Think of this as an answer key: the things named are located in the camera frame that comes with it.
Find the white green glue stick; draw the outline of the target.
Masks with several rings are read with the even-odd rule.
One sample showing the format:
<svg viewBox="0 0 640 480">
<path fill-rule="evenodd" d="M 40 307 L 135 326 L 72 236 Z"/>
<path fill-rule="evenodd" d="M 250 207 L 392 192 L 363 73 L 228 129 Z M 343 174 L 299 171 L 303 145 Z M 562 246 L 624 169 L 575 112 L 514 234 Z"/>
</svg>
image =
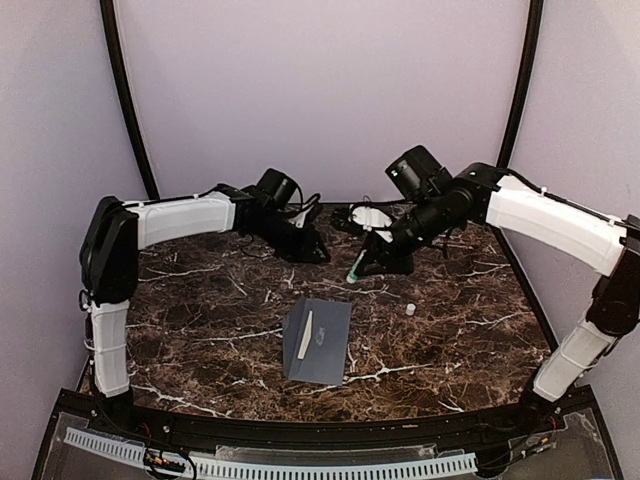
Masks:
<svg viewBox="0 0 640 480">
<path fill-rule="evenodd" d="M 357 269 L 358 269 L 363 257 L 365 256 L 365 254 L 366 254 L 366 250 L 365 249 L 361 250 L 359 255 L 358 255 L 358 257 L 354 261 L 351 269 L 349 270 L 349 273 L 348 273 L 348 275 L 346 277 L 346 281 L 349 284 L 354 284 L 354 283 L 356 283 L 358 281 L 359 275 L 357 274 Z"/>
</svg>

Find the beige lined letter paper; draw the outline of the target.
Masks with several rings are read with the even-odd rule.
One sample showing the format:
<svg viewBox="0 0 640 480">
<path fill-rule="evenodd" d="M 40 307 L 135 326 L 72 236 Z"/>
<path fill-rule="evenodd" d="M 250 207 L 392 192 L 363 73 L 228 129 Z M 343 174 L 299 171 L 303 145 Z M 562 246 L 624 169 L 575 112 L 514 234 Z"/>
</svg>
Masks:
<svg viewBox="0 0 640 480">
<path fill-rule="evenodd" d="M 303 330 L 303 334 L 300 340 L 300 344 L 299 344 L 299 349 L 297 352 L 297 359 L 298 360 L 304 360 L 306 353 L 308 351 L 310 342 L 311 342 L 311 336 L 313 333 L 313 314 L 314 312 L 312 310 L 310 310 L 308 312 L 307 315 L 307 319 L 306 319 L 306 323 L 304 325 L 304 330 Z"/>
</svg>

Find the grey blue envelope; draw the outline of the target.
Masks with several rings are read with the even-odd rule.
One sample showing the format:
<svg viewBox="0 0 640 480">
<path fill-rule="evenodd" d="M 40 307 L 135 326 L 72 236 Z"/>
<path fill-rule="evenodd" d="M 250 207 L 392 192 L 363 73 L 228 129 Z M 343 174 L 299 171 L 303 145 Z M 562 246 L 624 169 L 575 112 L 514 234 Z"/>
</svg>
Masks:
<svg viewBox="0 0 640 480">
<path fill-rule="evenodd" d="M 304 360 L 297 359 L 308 312 L 313 333 Z M 282 322 L 283 371 L 292 381 L 339 386 L 343 383 L 352 304 L 301 296 Z"/>
</svg>

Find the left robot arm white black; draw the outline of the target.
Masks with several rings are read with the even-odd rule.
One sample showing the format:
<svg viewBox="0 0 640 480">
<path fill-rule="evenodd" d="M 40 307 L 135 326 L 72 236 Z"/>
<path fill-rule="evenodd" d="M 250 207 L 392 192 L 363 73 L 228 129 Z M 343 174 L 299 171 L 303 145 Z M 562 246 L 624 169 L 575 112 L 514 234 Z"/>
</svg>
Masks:
<svg viewBox="0 0 640 480">
<path fill-rule="evenodd" d="M 237 232 L 264 240 L 287 262 L 325 264 L 330 254 L 313 224 L 322 210 L 320 196 L 291 206 L 300 191 L 291 177 L 269 168 L 242 189 L 220 183 L 204 193 L 162 200 L 100 200 L 79 253 L 79 306 L 88 315 L 94 384 L 111 398 L 101 417 L 117 434 L 131 436 L 141 427 L 140 412 L 116 397 L 130 389 L 126 320 L 138 286 L 140 252 L 183 237 Z"/>
</svg>

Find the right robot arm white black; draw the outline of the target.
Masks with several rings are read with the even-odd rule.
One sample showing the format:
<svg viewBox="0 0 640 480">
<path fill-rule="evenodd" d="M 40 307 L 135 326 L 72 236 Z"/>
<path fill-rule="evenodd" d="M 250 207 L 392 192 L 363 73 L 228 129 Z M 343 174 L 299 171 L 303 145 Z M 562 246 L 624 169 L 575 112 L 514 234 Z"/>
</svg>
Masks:
<svg viewBox="0 0 640 480">
<path fill-rule="evenodd" d="M 537 371 L 533 395 L 511 410 L 510 424 L 517 432 L 534 432 L 549 416 L 548 403 L 559 400 L 639 322 L 638 218 L 593 211 L 511 169 L 473 163 L 453 176 L 422 145 L 406 151 L 385 172 L 413 207 L 368 235 L 354 270 L 358 276 L 410 274 L 414 251 L 468 222 L 525 235 L 599 274 L 583 319 Z"/>
</svg>

